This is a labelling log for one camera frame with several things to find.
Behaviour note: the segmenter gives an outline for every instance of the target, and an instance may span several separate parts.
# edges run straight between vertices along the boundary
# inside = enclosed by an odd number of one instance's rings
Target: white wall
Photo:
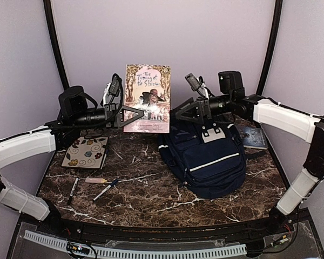
[[[264,62],[274,1],[52,1],[70,84],[100,100],[113,73],[132,63],[171,66],[172,106],[192,96],[184,76],[238,70],[254,93]]]
[[[43,1],[0,1],[0,138],[54,120],[63,91],[46,26]],[[50,154],[1,171],[36,193]],[[6,258],[18,213],[0,205],[0,259]]]
[[[284,1],[279,35],[264,96],[297,109],[324,114],[324,0]],[[293,181],[309,145],[266,127],[267,135]],[[324,246],[324,183],[305,203]]]

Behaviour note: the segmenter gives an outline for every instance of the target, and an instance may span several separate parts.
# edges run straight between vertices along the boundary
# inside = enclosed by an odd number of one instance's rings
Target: backpack
[[[245,181],[244,146],[234,124],[208,119],[203,125],[171,116],[170,132],[158,135],[162,160],[194,194],[215,199]]]

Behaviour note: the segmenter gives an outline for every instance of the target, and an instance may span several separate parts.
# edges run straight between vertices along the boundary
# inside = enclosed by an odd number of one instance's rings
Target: marble tabletop
[[[267,151],[247,160],[244,184],[224,197],[196,197],[169,171],[160,158],[156,134],[123,133],[105,129],[109,153],[103,169],[61,167],[65,151],[53,157],[38,196],[52,201],[65,219],[130,227],[195,227],[243,222],[268,216],[286,191],[282,178]],[[258,152],[246,149],[247,154]],[[101,177],[120,182],[93,202],[107,184],[86,183]],[[78,177],[72,203],[67,201]]]

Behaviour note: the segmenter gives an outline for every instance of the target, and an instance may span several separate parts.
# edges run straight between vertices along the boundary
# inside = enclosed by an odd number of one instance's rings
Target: blue book
[[[263,129],[236,125],[242,143],[247,148],[267,149],[268,144]]]

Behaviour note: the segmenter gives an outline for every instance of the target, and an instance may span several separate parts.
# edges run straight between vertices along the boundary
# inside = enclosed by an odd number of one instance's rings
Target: pink book
[[[127,65],[125,102],[144,116],[124,127],[124,132],[169,133],[171,68],[162,65]],[[125,120],[135,114],[125,111]]]

